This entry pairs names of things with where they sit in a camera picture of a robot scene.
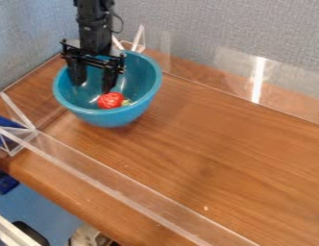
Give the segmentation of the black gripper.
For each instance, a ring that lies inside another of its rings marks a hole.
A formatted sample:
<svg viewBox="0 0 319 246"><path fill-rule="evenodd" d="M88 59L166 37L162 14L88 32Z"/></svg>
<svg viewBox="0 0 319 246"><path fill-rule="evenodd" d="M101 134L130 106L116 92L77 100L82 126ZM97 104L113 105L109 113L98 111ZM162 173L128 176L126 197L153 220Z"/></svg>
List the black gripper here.
<svg viewBox="0 0 319 246"><path fill-rule="evenodd" d="M96 66L104 70L102 92L108 94L117 83L118 72L124 70L124 56L116 54L112 47L112 35L120 34L113 20L124 24L114 11L114 0L74 0L79 38L61 40L62 58L67 63L69 74L75 86L88 78L86 67Z"/></svg>

